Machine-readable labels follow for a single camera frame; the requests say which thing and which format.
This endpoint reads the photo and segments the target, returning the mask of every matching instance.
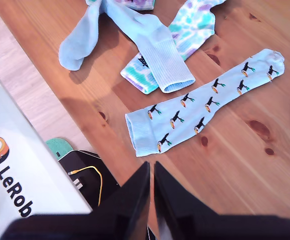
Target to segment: tie-dye sock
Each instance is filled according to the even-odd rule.
[[[169,25],[177,50],[183,60],[193,54],[207,38],[215,33],[215,16],[210,8],[225,0],[187,0]],[[149,94],[159,86],[146,61],[138,53],[120,73],[144,94]],[[194,81],[171,82],[168,93],[191,85]]]
[[[136,156],[163,153],[200,133],[221,107],[282,75],[284,60],[264,49],[186,95],[126,114]]]
[[[94,0],[86,0],[87,5],[90,5],[93,2]],[[155,0],[116,0],[116,2],[122,3],[130,9],[137,11],[152,10],[155,5]]]

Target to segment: green object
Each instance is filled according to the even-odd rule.
[[[60,160],[63,156],[73,150],[72,146],[66,140],[58,137],[47,140],[46,144],[57,160]]]

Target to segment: yellow cable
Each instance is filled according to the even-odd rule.
[[[76,174],[76,173],[78,173],[80,171],[83,171],[85,169],[95,169],[95,171],[100,176],[100,189],[99,189],[99,199],[98,199],[98,206],[99,206],[100,205],[101,191],[102,191],[102,188],[103,188],[103,177],[102,177],[101,173],[98,171],[98,169],[96,167],[94,167],[94,166],[87,166],[87,167],[84,167],[84,168],[81,168],[81,169],[78,169],[78,170],[70,171],[70,172],[68,172],[68,175]]]

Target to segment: sock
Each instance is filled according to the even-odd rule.
[[[174,84],[195,81],[178,54],[169,29],[155,15],[140,14],[115,0],[103,0],[103,9],[137,45],[164,93],[173,92]]]
[[[86,0],[87,5],[91,5],[93,2],[93,0]],[[116,0],[116,2],[137,11],[152,10],[155,5],[155,0]]]
[[[187,0],[179,9],[175,19],[169,25],[177,51],[186,60],[207,38],[215,33],[215,16],[210,8],[222,4],[225,0]],[[131,84],[149,94],[158,88],[151,68],[138,53],[120,73]],[[194,81],[173,82],[166,92],[173,92],[189,86]]]
[[[94,0],[70,35],[60,44],[58,59],[64,68],[77,71],[98,41],[98,17],[102,0]]]
[[[200,133],[219,108],[282,75],[284,60],[264,49],[186,95],[126,114],[136,156],[164,153]]]

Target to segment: black device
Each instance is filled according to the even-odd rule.
[[[18,219],[2,239],[144,240],[149,192],[150,166],[145,162],[92,213]],[[272,215],[219,215],[186,191],[159,162],[155,164],[154,199],[161,240],[290,240],[290,219]]]

